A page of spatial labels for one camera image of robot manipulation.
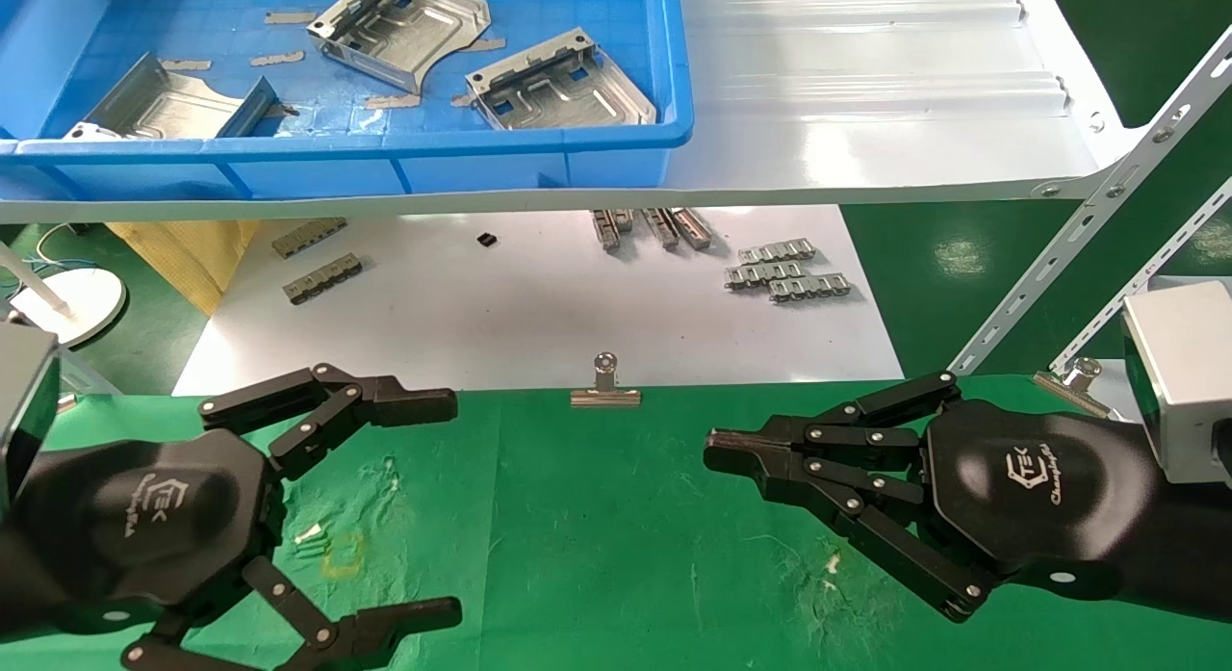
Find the white round base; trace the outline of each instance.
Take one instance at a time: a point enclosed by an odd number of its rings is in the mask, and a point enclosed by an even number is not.
[[[32,289],[22,289],[9,303],[39,329],[54,332],[60,346],[76,346],[101,332],[124,307],[123,282],[103,268],[73,268],[43,282],[68,304],[68,310],[52,310]]]

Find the robotic hand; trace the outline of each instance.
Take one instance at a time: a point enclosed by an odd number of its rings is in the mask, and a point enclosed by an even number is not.
[[[280,667],[335,671],[382,667],[402,638],[461,622],[453,597],[331,622],[270,561],[285,517],[283,479],[303,476],[367,422],[452,420],[452,390],[404,390],[395,378],[352,378],[317,364],[206,400],[200,406],[206,431],[187,442],[121,440],[36,454],[54,416],[54,405],[51,412],[39,406],[47,378],[52,394],[59,382],[54,337],[30,363],[37,380],[31,394],[0,409],[16,420],[0,443],[0,474],[7,479],[0,500],[0,641],[110,633],[154,621],[123,651],[124,667],[253,671],[180,643],[190,628],[213,622],[255,591],[304,640]],[[275,440],[269,457],[240,437],[304,412]]]
[[[1126,303],[1145,422],[1005,411],[940,372],[712,431],[705,463],[809,510],[955,622],[1004,584],[1232,622],[1232,299],[1201,286]]]

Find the white shelf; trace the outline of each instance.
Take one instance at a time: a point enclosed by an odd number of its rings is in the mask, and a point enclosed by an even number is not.
[[[1053,0],[683,0],[696,124],[664,187],[9,203],[0,219],[1087,197],[1126,131]]]
[[[589,387],[599,351],[621,385],[902,378],[855,246],[835,206],[703,209],[711,250],[662,250],[638,218],[618,254],[590,212],[403,215],[352,220],[282,260],[254,238],[186,364],[176,395],[216,395],[315,363],[397,376],[408,389]],[[492,249],[479,233],[499,238]],[[736,250],[808,236],[809,272],[844,272],[844,298],[776,307],[729,293]],[[282,286],[354,251],[365,272],[292,307]],[[561,404],[568,404],[565,395]]]

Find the blue plastic tray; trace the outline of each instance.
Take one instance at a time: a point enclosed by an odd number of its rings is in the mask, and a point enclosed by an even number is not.
[[[360,197],[520,187],[655,187],[692,131],[680,0],[488,0],[484,39],[432,66],[416,108],[366,110],[403,91],[312,49],[304,25],[270,11],[335,0],[0,0],[0,198]],[[654,101],[657,124],[490,131],[457,108],[463,76],[582,26]],[[297,63],[253,66],[303,50]],[[245,139],[60,140],[145,52],[207,59],[200,76],[243,96],[266,76],[299,116]]]

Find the sheet metal part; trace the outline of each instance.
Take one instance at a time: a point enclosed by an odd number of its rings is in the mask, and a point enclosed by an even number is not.
[[[315,272],[301,276],[299,279],[282,286],[282,293],[287,294],[291,305],[299,305],[308,298],[322,294],[323,291],[333,289],[334,286],[341,284],[342,281],[350,279],[359,272],[363,272],[363,262],[360,262],[355,254],[345,254],[342,257],[335,259],[334,262],[326,263],[325,267],[317,268]]]
[[[795,238],[782,243],[770,243],[770,245],[758,245],[755,249],[737,250],[737,259],[740,263],[766,263],[784,262],[787,259],[813,259],[817,254],[813,243],[808,238]]]
[[[633,229],[633,209],[612,209],[612,219],[616,219],[616,229],[621,233],[630,233]]]
[[[341,231],[342,228],[346,228],[346,219],[344,218],[318,218],[293,229],[286,236],[274,240],[270,243],[270,246],[272,246],[276,254],[282,255],[282,259],[288,259],[291,255],[308,250],[309,246],[317,245],[317,243],[325,240],[328,236],[333,236],[334,233]]]
[[[616,355],[604,351],[595,356],[594,389],[569,392],[569,406],[574,409],[642,406],[642,392],[621,390],[616,387]]]
[[[795,302],[795,299],[845,297],[851,292],[851,284],[843,273],[821,273],[813,276],[793,276],[791,279],[770,281],[770,299],[775,303]]]
[[[590,220],[595,224],[595,236],[599,238],[599,245],[604,245],[604,250],[620,249],[620,231],[610,209],[591,209]]]
[[[485,0],[338,0],[308,34],[325,57],[418,95],[432,65],[490,23]]]
[[[113,142],[243,137],[276,100],[265,76],[241,100],[233,100],[196,76],[168,71],[153,53],[145,53],[64,138]]]
[[[744,263],[739,267],[727,267],[723,279],[728,289],[750,289],[769,284],[770,281],[800,279],[807,276],[800,262]]]
[[[687,207],[681,207],[681,209],[671,211],[671,220],[676,227],[676,231],[684,238],[692,250],[705,250],[710,246],[710,240],[713,240],[713,234],[706,224],[697,218],[697,212],[694,209],[687,209]]]
[[[646,94],[580,28],[472,71],[476,108],[498,131],[652,124]]]
[[[642,209],[642,218],[646,218],[647,227],[659,239],[659,245],[664,250],[674,250],[680,245],[680,233],[671,220],[671,212],[668,209]]]

